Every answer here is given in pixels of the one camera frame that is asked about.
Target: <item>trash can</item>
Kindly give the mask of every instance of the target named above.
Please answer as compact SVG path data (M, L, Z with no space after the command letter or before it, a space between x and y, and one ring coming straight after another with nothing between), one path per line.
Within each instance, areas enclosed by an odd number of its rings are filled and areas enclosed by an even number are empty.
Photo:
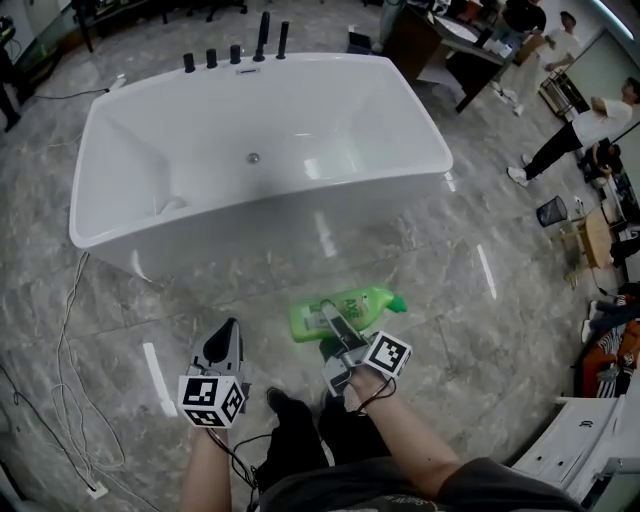
M538 222L543 228L551 226L556 222L567 220L567 207L560 196L554 197L548 203L543 204L536 210Z

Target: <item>green bottle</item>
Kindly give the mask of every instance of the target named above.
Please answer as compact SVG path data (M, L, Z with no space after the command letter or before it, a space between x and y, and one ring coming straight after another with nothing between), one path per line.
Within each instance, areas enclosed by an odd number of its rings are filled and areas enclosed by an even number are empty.
M289 310L289 324L291 335L298 343L333 337L333 332L320 312L320 303L323 300L333 302L338 311L358 331L369 327L385 308L394 313L407 311L407 305L400 295L379 286L358 288L332 297L297 304Z

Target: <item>bathtub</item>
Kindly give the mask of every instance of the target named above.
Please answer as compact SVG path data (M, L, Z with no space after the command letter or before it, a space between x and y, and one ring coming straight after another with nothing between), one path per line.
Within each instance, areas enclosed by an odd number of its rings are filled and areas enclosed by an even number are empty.
M424 193L451 152L393 64L345 54L245 57L96 99L70 237L145 279L375 222Z

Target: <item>bottle cap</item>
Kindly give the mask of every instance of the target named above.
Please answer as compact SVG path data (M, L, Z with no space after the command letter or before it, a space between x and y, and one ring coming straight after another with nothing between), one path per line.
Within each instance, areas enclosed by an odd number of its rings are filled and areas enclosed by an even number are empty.
M400 295L394 295L393 300L387 306L394 313L406 313L408 311L407 303Z

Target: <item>black trousers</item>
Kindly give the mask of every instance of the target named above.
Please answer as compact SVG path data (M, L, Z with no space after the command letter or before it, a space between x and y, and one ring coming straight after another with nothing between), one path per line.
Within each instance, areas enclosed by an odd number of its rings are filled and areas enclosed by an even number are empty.
M551 165L560 160L566 153L582 147L578 140L573 123L564 125L547 143L536 153L524 170L527 179L532 180L546 171Z
M7 55L4 48L0 48L0 85L2 83L11 84L19 93L26 94L30 86L25 80L24 76L13 65L11 59ZM0 86L0 110L4 113L8 120L15 119L18 114L13 110L13 106L9 101L9 97L4 90L4 87Z
M290 400L278 418L280 425L273 429L267 460L256 472L260 493L287 476L329 467L304 402ZM339 403L330 401L322 411L318 431L336 466L390 455L373 421L347 412Z

